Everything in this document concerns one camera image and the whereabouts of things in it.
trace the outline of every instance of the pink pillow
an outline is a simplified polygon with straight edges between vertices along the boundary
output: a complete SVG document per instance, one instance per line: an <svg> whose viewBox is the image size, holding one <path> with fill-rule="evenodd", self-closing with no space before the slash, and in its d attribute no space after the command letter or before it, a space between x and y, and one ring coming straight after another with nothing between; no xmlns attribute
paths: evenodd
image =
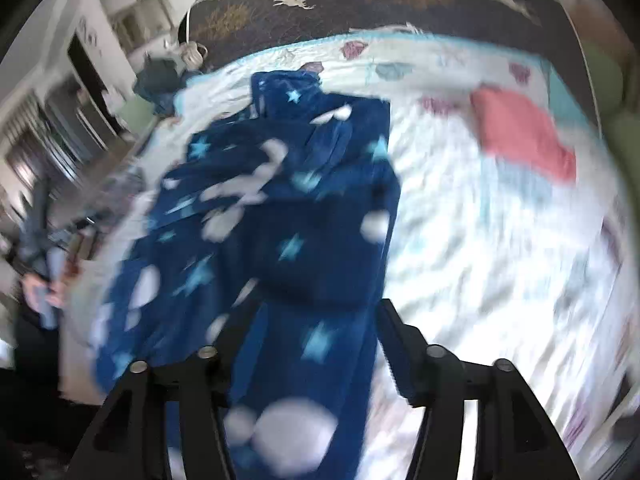
<svg viewBox="0 0 640 480"><path fill-rule="evenodd" d="M510 90L482 87L471 94L487 153L524 164L562 182L575 182L575 154L558 141L544 110Z"/></svg>

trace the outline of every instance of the blue star blanket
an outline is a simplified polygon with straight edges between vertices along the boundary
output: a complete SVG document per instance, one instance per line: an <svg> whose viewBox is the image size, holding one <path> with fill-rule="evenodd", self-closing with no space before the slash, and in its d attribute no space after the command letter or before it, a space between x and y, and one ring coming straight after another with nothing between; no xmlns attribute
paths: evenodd
<svg viewBox="0 0 640 480"><path fill-rule="evenodd" d="M374 307L400 187L389 103L260 72L252 104L195 134L108 297L96 373L215 342L256 284L224 424L241 479L353 479L376 351ZM169 431L176 445L177 429Z"/></svg>

